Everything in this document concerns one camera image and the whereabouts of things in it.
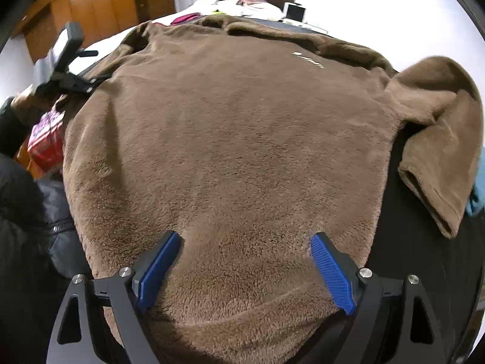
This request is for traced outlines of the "operator left hand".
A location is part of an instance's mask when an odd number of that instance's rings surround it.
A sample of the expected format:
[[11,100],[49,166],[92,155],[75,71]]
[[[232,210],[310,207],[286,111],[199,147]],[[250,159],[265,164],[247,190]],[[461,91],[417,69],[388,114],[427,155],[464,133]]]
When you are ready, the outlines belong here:
[[14,97],[11,108],[19,120],[26,126],[34,126],[41,117],[52,108],[53,103],[35,94],[33,87],[28,86]]

